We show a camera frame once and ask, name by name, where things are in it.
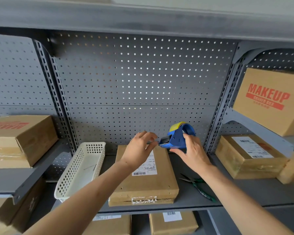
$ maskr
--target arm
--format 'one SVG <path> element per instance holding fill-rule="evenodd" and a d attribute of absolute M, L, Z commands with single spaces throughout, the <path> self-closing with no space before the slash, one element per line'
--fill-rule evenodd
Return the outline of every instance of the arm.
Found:
<path fill-rule="evenodd" d="M 210 186 L 227 210 L 242 235 L 286 235 L 294 234 L 256 201 L 228 180 L 209 161 L 200 140 L 184 134 L 187 154 L 171 149 Z"/>
<path fill-rule="evenodd" d="M 80 235 L 118 185 L 148 158 L 158 144 L 157 135 L 141 132 L 135 135 L 119 162 L 88 183 L 55 210 L 48 213 L 25 235 Z"/>

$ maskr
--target box with red text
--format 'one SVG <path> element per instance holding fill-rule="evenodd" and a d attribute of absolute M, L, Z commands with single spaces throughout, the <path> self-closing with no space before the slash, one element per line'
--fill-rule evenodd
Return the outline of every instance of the box with red text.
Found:
<path fill-rule="evenodd" d="M 294 135 L 294 73 L 248 68 L 233 109 L 276 134 Z"/>

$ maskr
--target basket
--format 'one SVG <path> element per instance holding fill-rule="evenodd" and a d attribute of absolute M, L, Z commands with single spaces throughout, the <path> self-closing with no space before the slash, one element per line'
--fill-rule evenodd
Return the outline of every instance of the basket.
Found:
<path fill-rule="evenodd" d="M 55 198 L 61 202 L 99 176 L 105 158 L 105 142 L 83 142 L 60 177 Z"/>

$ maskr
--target green pliers handle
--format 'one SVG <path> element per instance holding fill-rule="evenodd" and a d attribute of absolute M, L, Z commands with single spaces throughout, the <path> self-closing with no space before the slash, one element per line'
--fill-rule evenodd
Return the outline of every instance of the green pliers handle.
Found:
<path fill-rule="evenodd" d="M 198 190 L 198 192 L 204 196 L 206 199 L 212 201 L 212 202 L 216 202 L 216 199 L 210 195 L 208 195 L 206 192 L 204 192 L 202 189 L 200 189 L 197 184 L 195 182 L 192 183 L 193 186 Z"/>

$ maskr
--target left hand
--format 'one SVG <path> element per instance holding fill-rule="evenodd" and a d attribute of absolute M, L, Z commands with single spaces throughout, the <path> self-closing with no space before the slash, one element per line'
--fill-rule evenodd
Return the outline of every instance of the left hand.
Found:
<path fill-rule="evenodd" d="M 135 171 L 147 160 L 151 151 L 158 145 L 158 142 L 155 141 L 156 138 L 158 136 L 152 132 L 143 131 L 137 133 L 127 145 L 120 161 L 127 163 L 131 170 Z"/>

